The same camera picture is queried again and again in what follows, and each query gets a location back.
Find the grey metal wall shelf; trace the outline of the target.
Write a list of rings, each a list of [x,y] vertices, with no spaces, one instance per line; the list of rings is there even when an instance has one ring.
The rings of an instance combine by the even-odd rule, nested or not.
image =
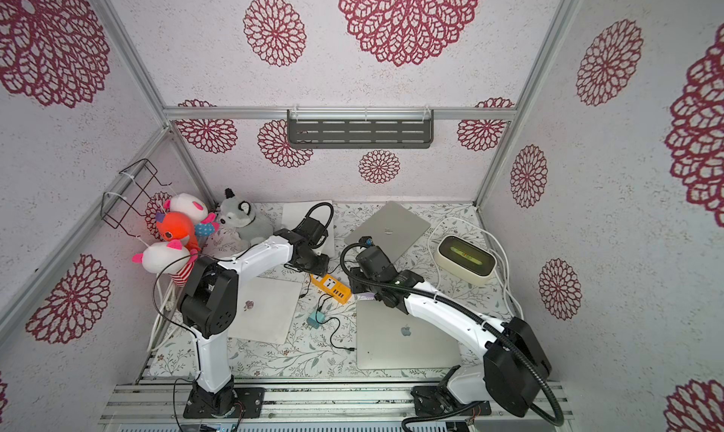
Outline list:
[[[287,111],[287,138],[293,149],[429,149],[435,114],[426,109],[401,113],[303,113]]]

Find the white laptop front left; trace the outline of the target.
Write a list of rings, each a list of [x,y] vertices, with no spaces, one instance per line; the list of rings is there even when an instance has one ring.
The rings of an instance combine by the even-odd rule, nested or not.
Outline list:
[[[288,337],[301,290],[302,285],[292,281],[261,277],[243,281],[228,337],[282,345]]]

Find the grey husky plush toy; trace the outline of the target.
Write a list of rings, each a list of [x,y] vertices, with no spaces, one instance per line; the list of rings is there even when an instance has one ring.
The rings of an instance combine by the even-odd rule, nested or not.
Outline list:
[[[221,228],[238,238],[242,250],[266,241],[275,233],[269,217],[258,213],[252,203],[241,199],[231,188],[224,189],[218,222]]]

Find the white pink plush upper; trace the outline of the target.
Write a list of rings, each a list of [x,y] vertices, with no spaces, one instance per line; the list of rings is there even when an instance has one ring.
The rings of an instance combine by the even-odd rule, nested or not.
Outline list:
[[[163,203],[164,211],[176,211],[186,215],[194,225],[210,224],[216,220],[216,214],[209,211],[207,205],[196,196],[179,194]]]

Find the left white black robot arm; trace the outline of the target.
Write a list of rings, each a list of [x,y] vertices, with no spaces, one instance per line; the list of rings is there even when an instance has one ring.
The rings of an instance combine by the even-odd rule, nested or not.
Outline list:
[[[228,328],[237,315],[239,285],[279,265],[324,276],[329,257],[317,254],[329,236],[328,224],[307,215],[293,229],[224,260],[202,255],[181,293],[177,310],[195,338],[198,375],[183,412],[188,420],[258,418],[264,390],[239,394],[229,365]]]

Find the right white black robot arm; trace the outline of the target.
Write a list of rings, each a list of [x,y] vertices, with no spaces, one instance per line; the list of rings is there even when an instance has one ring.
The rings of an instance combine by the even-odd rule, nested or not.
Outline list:
[[[429,392],[414,390],[414,399],[424,406],[422,413],[403,420],[403,430],[479,413],[488,401],[515,417],[532,412],[552,426],[563,426],[564,411],[548,383],[552,366],[523,319],[498,319],[458,303],[419,274],[397,270],[371,240],[347,245],[339,263],[348,279],[376,301],[435,326],[480,360],[454,366]]]

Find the silver laptop rear right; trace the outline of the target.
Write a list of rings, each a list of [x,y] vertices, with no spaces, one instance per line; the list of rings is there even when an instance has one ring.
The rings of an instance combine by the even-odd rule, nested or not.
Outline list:
[[[350,245],[362,237],[371,237],[373,243],[385,252],[391,262],[397,262],[430,227],[429,222],[401,204],[388,202],[353,230],[344,239],[344,243]]]

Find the white laptop with red logo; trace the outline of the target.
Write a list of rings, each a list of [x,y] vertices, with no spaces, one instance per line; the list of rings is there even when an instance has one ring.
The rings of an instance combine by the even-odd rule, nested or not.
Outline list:
[[[283,206],[281,227],[293,230],[307,215],[307,212],[313,208],[318,201],[286,203]],[[317,254],[325,254],[330,258],[335,258],[337,252],[335,250],[335,218],[329,219],[330,209],[322,206],[311,213],[311,217],[318,220],[322,225],[329,222],[327,228],[328,237],[322,247],[316,249]]]

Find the teal charger plug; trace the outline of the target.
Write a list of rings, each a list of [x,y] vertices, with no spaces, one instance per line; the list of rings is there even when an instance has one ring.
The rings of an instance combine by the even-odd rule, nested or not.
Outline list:
[[[307,318],[307,324],[311,328],[318,329],[325,323],[325,315],[321,311],[313,311]]]

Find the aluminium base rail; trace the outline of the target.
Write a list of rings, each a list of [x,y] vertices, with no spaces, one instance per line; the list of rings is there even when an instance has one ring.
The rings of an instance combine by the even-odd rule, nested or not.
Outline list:
[[[236,388],[264,390],[257,423],[396,422],[415,414],[412,391],[437,387],[439,380],[420,378],[240,379]],[[123,424],[198,424],[182,416],[190,384],[159,379],[116,386],[102,409],[98,426]]]

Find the white plush striped legs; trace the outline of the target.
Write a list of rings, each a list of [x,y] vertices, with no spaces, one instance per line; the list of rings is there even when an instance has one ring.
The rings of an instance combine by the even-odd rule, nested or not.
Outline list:
[[[154,275],[169,275],[173,284],[183,288],[199,256],[196,249],[188,250],[179,240],[149,245],[135,254],[132,262]]]

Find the cream box with green display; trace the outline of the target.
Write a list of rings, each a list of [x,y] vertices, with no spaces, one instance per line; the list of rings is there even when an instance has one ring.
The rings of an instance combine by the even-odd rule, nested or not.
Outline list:
[[[455,235],[447,235],[434,253],[437,266],[473,286],[496,279],[498,268],[494,254]]]

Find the red fox plush toy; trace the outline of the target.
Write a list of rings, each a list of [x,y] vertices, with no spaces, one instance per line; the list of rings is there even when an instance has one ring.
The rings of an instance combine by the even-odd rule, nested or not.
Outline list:
[[[179,240],[188,250],[200,249],[194,224],[184,213],[156,213],[156,229],[160,238],[166,242]]]

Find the orange power strip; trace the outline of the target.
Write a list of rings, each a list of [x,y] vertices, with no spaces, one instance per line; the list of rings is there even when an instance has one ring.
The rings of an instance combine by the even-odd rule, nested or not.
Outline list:
[[[351,289],[330,274],[322,277],[310,274],[309,278],[312,285],[319,288],[324,294],[328,294],[328,296],[337,300],[341,305],[347,304],[352,298],[353,294]]]

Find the silver apple laptop front right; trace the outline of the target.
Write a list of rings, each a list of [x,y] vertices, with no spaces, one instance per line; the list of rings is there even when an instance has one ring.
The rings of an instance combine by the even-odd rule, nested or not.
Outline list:
[[[462,362],[455,339],[374,300],[356,303],[356,356],[361,370],[439,369]]]

